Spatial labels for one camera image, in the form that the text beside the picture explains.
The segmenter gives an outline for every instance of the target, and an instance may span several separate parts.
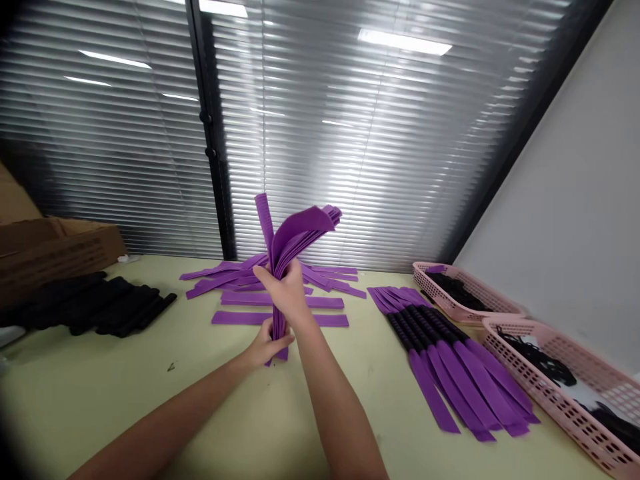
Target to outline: person's left hand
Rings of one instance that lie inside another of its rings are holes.
[[[276,353],[288,347],[295,340],[288,325],[285,336],[278,340],[271,339],[272,330],[273,317],[270,317],[263,322],[260,327],[260,332],[258,332],[256,338],[245,350],[244,354],[252,366],[259,367],[260,365],[264,365],[271,360]]]

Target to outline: table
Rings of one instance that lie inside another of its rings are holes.
[[[125,339],[73,337],[55,327],[4,349],[11,362],[0,379],[4,410],[42,478],[66,478],[136,420],[248,346],[258,327],[211,325],[213,313],[268,307],[222,307],[220,291],[187,300],[185,292],[196,280],[178,280],[181,273],[218,263],[146,255],[114,265],[107,269],[110,277],[122,275],[178,299],[147,330]],[[415,286],[410,275],[363,271],[359,277],[360,289]],[[532,425],[523,438],[501,431],[496,443],[482,444],[466,430],[441,432],[406,352],[371,298],[320,289],[313,294],[344,298],[351,326],[323,332],[367,412],[392,479],[609,478],[538,407],[542,425]],[[327,477],[295,343],[288,362],[259,369],[228,398],[163,476]]]

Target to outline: pink plastic basket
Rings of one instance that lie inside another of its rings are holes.
[[[513,378],[610,476],[618,480],[640,479],[640,456],[616,438],[589,412],[568,397],[554,382],[497,334],[532,335],[546,354],[557,358],[571,372],[635,423],[640,423],[640,384],[562,333],[532,320],[487,318],[484,346],[511,372]]]
[[[452,299],[447,292],[442,290],[436,282],[431,280],[426,274],[429,267],[444,267],[443,273],[448,277],[462,280],[466,290],[474,294],[478,299],[491,308],[492,312],[480,310],[472,310],[460,305],[456,300]],[[472,277],[470,274],[457,267],[444,265],[442,263],[414,262],[413,264],[413,280],[429,294],[434,302],[438,304],[442,310],[446,312],[456,322],[475,323],[482,322],[484,318],[504,318],[518,319],[526,317],[527,314],[522,311],[516,304],[508,298],[500,295],[498,292],[489,288],[480,280]]]

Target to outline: window blind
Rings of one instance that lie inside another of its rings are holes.
[[[184,4],[39,0],[0,63],[0,135],[48,215],[131,252],[222,258]]]
[[[381,271],[438,259],[591,8],[243,4],[244,15],[202,14],[214,32],[239,257],[264,250],[253,197],[266,191],[276,224],[311,205],[343,210],[338,231],[306,260]]]

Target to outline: cardboard box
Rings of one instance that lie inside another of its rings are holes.
[[[0,163],[0,225],[42,218],[29,194]]]
[[[51,280],[102,270],[127,249],[116,225],[41,218],[0,225],[0,306]]]

